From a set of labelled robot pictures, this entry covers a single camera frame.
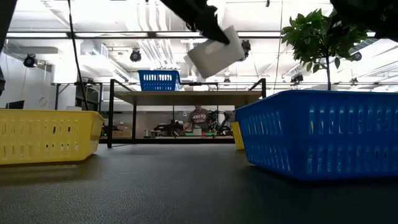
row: yellow plastic crate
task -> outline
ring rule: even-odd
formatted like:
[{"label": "yellow plastic crate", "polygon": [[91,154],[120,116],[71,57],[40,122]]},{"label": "yellow plastic crate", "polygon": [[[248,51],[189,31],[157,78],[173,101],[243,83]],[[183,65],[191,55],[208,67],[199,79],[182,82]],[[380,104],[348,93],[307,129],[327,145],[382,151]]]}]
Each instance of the yellow plastic crate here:
[{"label": "yellow plastic crate", "polygon": [[241,129],[239,128],[238,122],[232,122],[232,132],[234,133],[235,145],[238,149],[244,149]]},{"label": "yellow plastic crate", "polygon": [[0,110],[0,165],[82,161],[104,119],[92,111]]}]

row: person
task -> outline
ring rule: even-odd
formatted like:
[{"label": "person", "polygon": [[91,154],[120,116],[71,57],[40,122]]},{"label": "person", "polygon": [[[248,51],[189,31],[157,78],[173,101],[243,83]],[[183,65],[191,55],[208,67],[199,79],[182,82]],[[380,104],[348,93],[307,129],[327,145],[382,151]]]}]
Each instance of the person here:
[{"label": "person", "polygon": [[208,110],[195,105],[195,110],[189,114],[188,121],[184,124],[184,131],[191,125],[192,128],[200,128],[202,132],[207,132],[209,129]]}]

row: blue basket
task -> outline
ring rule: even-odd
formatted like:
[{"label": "blue basket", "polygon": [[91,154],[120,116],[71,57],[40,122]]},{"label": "blue basket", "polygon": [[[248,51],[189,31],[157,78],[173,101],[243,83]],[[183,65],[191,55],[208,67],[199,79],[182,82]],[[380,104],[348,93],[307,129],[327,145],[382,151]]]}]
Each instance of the blue basket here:
[{"label": "blue basket", "polygon": [[181,88],[176,70],[139,70],[142,91],[175,91]]},{"label": "blue basket", "polygon": [[250,163],[300,180],[398,176],[398,94],[290,90],[236,110]]}]

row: plant stem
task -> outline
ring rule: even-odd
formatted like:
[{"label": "plant stem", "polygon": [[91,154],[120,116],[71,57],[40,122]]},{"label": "plant stem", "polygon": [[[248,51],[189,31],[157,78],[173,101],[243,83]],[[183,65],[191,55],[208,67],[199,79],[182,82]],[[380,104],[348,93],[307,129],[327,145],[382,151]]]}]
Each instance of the plant stem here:
[{"label": "plant stem", "polygon": [[326,53],[326,73],[328,74],[328,90],[331,90],[330,83],[330,66],[329,66],[329,53]]}]

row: dark floor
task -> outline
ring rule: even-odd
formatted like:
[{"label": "dark floor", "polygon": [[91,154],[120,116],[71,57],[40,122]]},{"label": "dark floor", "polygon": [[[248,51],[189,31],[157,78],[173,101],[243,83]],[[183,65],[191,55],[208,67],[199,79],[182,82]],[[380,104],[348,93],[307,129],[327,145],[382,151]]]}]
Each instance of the dark floor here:
[{"label": "dark floor", "polygon": [[0,167],[0,223],[397,223],[398,182],[304,186],[233,145],[104,146],[74,165]]}]

